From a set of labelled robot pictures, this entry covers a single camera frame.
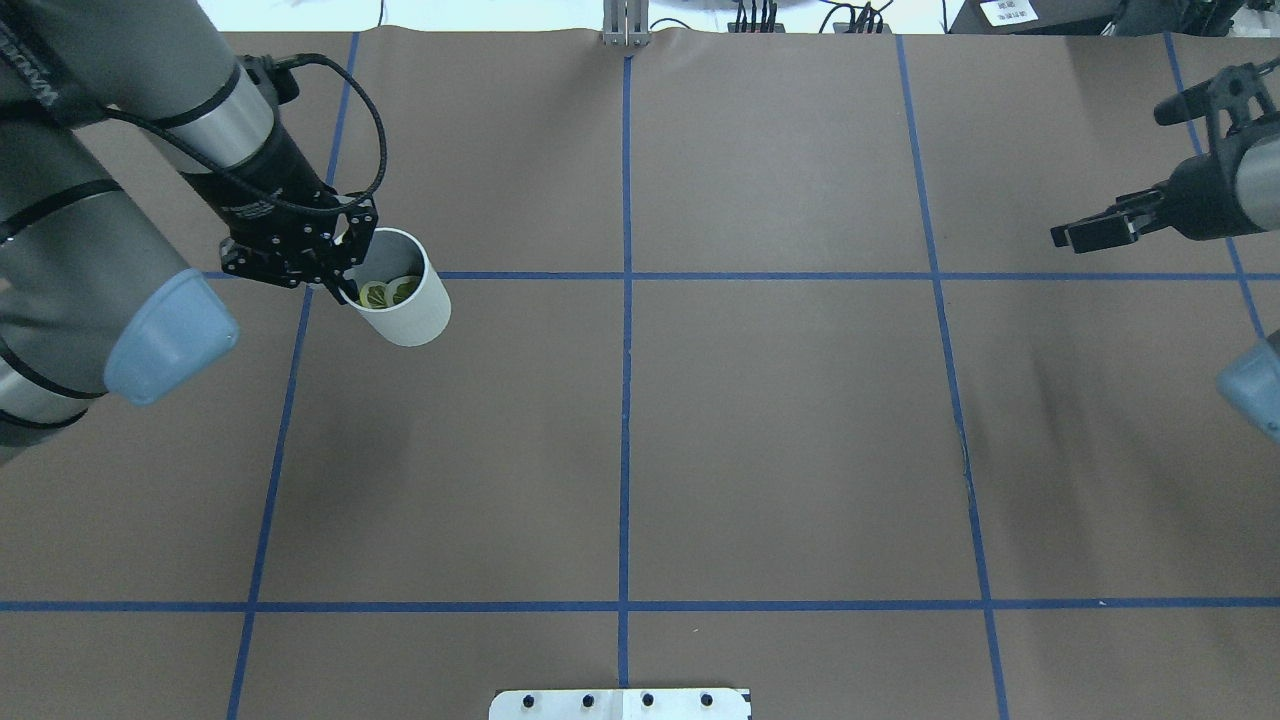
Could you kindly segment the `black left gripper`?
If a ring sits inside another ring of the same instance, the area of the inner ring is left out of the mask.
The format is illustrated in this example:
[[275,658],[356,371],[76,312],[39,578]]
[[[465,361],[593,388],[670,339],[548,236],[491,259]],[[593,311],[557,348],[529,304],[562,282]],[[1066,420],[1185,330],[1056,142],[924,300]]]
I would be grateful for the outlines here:
[[220,201],[230,232],[224,256],[242,277],[293,287],[323,284],[353,301],[378,231],[369,191],[339,195],[298,150],[264,150],[236,169],[243,181]]

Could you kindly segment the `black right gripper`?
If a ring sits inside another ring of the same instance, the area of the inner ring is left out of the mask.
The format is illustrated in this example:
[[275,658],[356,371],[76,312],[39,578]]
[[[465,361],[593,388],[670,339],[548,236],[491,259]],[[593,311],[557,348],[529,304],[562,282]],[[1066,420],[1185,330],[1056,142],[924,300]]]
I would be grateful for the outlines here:
[[1158,104],[1160,126],[1203,120],[1204,152],[1153,186],[1153,201],[1149,195],[1121,196],[1101,213],[1053,227],[1053,246],[1097,252],[1166,228],[1194,241],[1276,231],[1277,104],[1265,83],[1276,72],[1275,61],[1226,67]]

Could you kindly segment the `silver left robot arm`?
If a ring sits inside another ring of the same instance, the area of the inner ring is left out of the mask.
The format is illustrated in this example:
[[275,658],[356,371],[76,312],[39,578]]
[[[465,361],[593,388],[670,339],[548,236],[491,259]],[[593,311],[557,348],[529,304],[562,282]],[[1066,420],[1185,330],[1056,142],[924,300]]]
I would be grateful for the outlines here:
[[73,427],[106,395],[145,406],[228,354],[239,327],[78,131],[146,133],[227,227],[224,270],[320,284],[340,304],[378,228],[388,163],[342,193],[282,119],[319,53],[234,53],[196,1],[3,4],[3,461]]

